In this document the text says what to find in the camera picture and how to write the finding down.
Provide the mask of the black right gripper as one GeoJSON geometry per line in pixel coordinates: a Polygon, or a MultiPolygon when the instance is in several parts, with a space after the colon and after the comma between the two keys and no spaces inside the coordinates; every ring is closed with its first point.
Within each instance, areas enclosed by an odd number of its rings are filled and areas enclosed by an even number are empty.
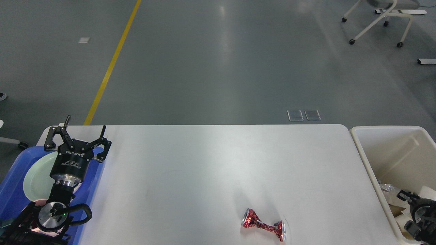
{"type": "Polygon", "coordinates": [[[405,223],[405,230],[419,242],[436,242],[436,208],[435,201],[421,198],[419,195],[400,190],[396,197],[410,205],[412,220],[405,223]]]}

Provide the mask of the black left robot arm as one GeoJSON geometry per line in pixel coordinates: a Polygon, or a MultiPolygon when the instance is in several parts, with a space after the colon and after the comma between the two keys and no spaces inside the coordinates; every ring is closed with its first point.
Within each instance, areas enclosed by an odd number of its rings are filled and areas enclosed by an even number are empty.
{"type": "Polygon", "coordinates": [[[92,141],[71,138],[64,124],[50,127],[44,144],[45,152],[56,153],[49,176],[53,179],[50,194],[43,205],[30,201],[21,213],[5,227],[2,245],[67,245],[71,227],[84,225],[92,218],[86,202],[72,204],[75,191],[83,185],[92,161],[102,163],[112,142],[105,137],[106,125],[92,141]]]}

